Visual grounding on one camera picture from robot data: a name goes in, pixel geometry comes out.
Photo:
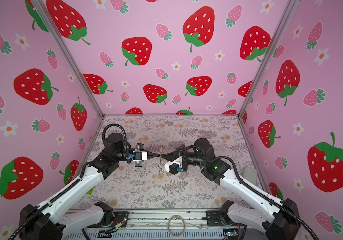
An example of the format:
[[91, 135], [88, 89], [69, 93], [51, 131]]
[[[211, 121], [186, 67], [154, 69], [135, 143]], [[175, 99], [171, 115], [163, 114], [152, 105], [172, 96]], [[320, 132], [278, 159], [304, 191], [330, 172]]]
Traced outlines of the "metal keyring with yellow tag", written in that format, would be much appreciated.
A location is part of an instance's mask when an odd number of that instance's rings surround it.
[[160, 173], [162, 172], [162, 168], [163, 168], [163, 164], [162, 164], [162, 153], [163, 153], [162, 147], [160, 147], [159, 156], [158, 156], [158, 158], [159, 158], [159, 163], [158, 163], [158, 165], [157, 165], [157, 167], [158, 167], [158, 174], [159, 174], [159, 175], [160, 175]]

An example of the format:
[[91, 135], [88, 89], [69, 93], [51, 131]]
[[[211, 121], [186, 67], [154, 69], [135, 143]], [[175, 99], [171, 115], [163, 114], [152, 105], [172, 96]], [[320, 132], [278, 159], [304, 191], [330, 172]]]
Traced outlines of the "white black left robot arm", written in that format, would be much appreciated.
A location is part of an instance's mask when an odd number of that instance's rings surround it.
[[104, 149], [82, 167], [75, 179], [38, 206], [27, 205], [21, 210], [20, 225], [9, 237], [11, 240], [15, 237], [21, 240], [61, 240], [93, 225], [110, 227], [113, 231], [121, 227], [112, 207], [104, 202], [97, 202], [68, 217], [65, 214], [89, 190], [106, 180], [120, 162], [134, 163], [140, 167], [145, 160], [159, 155], [146, 151], [143, 144], [132, 148], [125, 132], [102, 133], [101, 139]]

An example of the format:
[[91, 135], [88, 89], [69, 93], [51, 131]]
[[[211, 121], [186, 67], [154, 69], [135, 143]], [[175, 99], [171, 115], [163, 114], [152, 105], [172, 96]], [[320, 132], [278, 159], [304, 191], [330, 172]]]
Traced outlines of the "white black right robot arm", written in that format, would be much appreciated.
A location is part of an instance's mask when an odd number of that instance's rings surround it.
[[294, 240], [301, 223], [297, 205], [290, 199], [281, 200], [243, 178], [232, 159], [216, 156], [210, 142], [201, 138], [194, 145], [181, 145], [175, 151], [162, 154], [167, 160], [165, 171], [176, 175], [186, 172], [189, 166], [198, 166], [209, 181], [230, 190], [246, 201], [245, 208], [226, 201], [216, 218], [224, 226], [240, 224], [266, 235], [270, 240]]

